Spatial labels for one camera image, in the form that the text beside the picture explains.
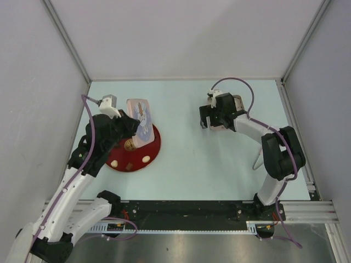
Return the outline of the metal tin box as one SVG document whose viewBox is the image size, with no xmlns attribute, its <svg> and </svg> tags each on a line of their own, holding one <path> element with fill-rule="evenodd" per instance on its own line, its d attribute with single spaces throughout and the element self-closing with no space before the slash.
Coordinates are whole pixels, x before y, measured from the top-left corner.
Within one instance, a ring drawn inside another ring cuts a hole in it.
<svg viewBox="0 0 351 263">
<path fill-rule="evenodd" d="M 217 93 L 216 96 L 209 97 L 207 102 L 211 109 L 209 116 L 210 130 L 235 131 L 234 119 L 246 113 L 239 95 Z"/>
</svg>

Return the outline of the red round plate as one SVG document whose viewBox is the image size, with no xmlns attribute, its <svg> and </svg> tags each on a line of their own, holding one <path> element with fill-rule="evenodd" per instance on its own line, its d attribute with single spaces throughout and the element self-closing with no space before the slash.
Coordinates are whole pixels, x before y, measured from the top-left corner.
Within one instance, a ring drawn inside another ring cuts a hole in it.
<svg viewBox="0 0 351 263">
<path fill-rule="evenodd" d="M 115 171 L 124 173 L 131 173 L 147 167 L 151 162 L 155 160 L 161 149 L 161 135 L 155 125 L 153 125 L 155 140 L 141 148 L 136 148 L 133 144 L 132 138 L 121 140 L 109 153 L 105 164 Z M 142 158 L 144 156 L 150 156 L 150 160 L 147 163 L 143 163 Z M 116 168 L 111 166 L 113 160 L 118 161 Z M 132 163 L 133 167 L 131 170 L 126 170 L 128 163 Z"/>
</svg>

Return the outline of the metal tin lid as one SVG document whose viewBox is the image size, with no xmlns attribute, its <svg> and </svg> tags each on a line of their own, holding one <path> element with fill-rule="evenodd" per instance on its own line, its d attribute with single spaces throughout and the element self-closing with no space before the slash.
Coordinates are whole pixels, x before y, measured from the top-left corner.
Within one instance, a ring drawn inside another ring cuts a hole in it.
<svg viewBox="0 0 351 263">
<path fill-rule="evenodd" d="M 127 114 L 140 122 L 135 135 L 132 137 L 134 146 L 141 148 L 152 143 L 155 140 L 155 135 L 149 102 L 145 99 L 128 99 Z"/>
</svg>

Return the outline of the pink cat paw tongs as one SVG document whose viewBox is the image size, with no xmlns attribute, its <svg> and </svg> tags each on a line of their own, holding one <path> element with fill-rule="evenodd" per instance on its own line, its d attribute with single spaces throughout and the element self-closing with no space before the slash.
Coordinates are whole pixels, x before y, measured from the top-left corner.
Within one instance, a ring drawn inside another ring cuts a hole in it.
<svg viewBox="0 0 351 263">
<path fill-rule="evenodd" d="M 264 160 L 263 160 L 263 150 L 260 149 L 258 154 L 257 154 L 257 157 L 253 163 L 253 166 L 252 166 L 252 169 L 253 170 L 257 170 L 258 168 L 260 168 L 264 163 Z"/>
</svg>

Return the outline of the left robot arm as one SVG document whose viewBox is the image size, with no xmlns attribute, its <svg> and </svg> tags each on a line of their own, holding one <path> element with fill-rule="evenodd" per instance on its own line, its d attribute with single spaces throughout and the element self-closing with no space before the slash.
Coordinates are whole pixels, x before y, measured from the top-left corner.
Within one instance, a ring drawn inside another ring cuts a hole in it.
<svg viewBox="0 0 351 263">
<path fill-rule="evenodd" d="M 68 161 L 59 188 L 39 219 L 18 232 L 7 262 L 26 262 L 29 254 L 46 262 L 65 262 L 92 226 L 102 219 L 120 216 L 121 199 L 107 190 L 100 192 L 88 208 L 71 215 L 111 150 L 137 132 L 140 121 L 122 110 L 119 113 L 113 117 L 104 114 L 89 117 L 86 133 Z"/>
</svg>

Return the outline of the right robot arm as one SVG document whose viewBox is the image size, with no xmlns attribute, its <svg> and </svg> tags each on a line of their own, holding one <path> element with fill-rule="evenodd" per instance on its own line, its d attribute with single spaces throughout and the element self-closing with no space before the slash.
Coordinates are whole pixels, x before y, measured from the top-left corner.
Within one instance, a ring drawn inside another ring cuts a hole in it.
<svg viewBox="0 0 351 263">
<path fill-rule="evenodd" d="M 275 129 L 250 117 L 240 106 L 240 99 L 219 90 L 209 92 L 207 105 L 199 107 L 200 125 L 203 129 L 223 127 L 246 135 L 261 145 L 267 175 L 261 189 L 254 195 L 253 214 L 265 220 L 276 209 L 287 183 L 296 180 L 306 159 L 292 127 Z"/>
</svg>

